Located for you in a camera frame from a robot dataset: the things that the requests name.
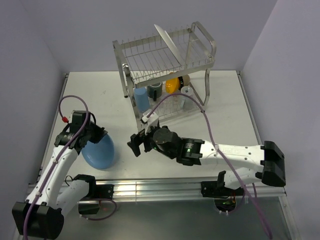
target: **blue bowl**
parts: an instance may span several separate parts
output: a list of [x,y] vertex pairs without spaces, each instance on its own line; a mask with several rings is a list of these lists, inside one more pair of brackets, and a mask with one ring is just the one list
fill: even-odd
[[88,141],[81,152],[85,161],[95,169],[107,169],[115,160],[115,145],[108,134],[96,144]]

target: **red connector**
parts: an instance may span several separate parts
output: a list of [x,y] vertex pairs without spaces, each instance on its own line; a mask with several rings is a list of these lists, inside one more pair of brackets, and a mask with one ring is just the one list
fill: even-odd
[[67,123],[69,123],[68,118],[67,118],[67,117],[65,117],[65,116],[62,118],[62,121],[63,121],[64,123],[66,123],[66,124],[67,124]]

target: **wire rack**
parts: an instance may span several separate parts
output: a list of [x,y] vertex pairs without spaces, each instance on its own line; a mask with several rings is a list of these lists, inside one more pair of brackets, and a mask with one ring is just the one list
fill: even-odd
[[[183,59],[187,58],[189,34],[187,29],[176,29],[168,34],[177,46]],[[208,57],[201,49],[197,41],[199,39],[190,40],[190,52],[187,62],[180,64],[173,53],[170,51],[166,43],[159,35],[153,35],[139,39],[141,45],[137,44],[137,40],[124,42],[121,48],[129,68],[135,73],[131,74],[135,83],[141,83],[176,71],[195,68],[213,62],[212,57]]]
[[[196,35],[197,30],[202,33],[209,42],[209,49]],[[192,23],[191,27],[181,27],[170,30],[168,35],[177,47],[183,62],[179,62],[171,52],[167,44],[159,34],[153,34],[133,39],[130,41],[113,41],[114,54],[119,69],[124,97],[130,97],[138,129],[141,128],[138,108],[133,95],[134,88],[147,87],[149,85],[165,82],[172,78],[178,78],[187,74],[205,70],[205,100],[199,98],[197,91],[194,96],[205,108],[209,100],[209,74],[215,62],[216,44],[211,35],[199,22]],[[161,120],[179,116],[185,111],[180,107],[175,98],[170,97],[163,102],[157,111]]]
[[[156,101],[153,101],[153,99],[149,98],[150,108],[153,109],[167,95],[169,95],[169,93],[166,93],[165,86],[163,85],[161,97],[159,97]],[[190,114],[199,109],[194,102],[192,102],[188,108],[184,108],[182,105],[182,100],[182,96],[175,95],[163,101],[154,111],[159,116],[159,120],[170,120],[184,114]]]

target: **blue cup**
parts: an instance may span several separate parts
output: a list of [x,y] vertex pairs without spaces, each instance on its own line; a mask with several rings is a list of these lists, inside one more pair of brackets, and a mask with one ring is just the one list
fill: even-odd
[[115,159],[115,145],[111,137],[107,134],[100,142],[87,142],[81,150],[84,160],[95,169],[109,168]]
[[147,111],[150,108],[150,103],[146,88],[135,88],[133,94],[139,112],[144,113],[145,111]]

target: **yellow cup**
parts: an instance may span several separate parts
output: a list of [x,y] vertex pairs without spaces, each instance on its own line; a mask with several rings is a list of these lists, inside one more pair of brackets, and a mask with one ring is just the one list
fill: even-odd
[[179,87],[180,87],[180,81],[177,77],[165,81],[165,91],[168,94],[175,93],[179,89]]

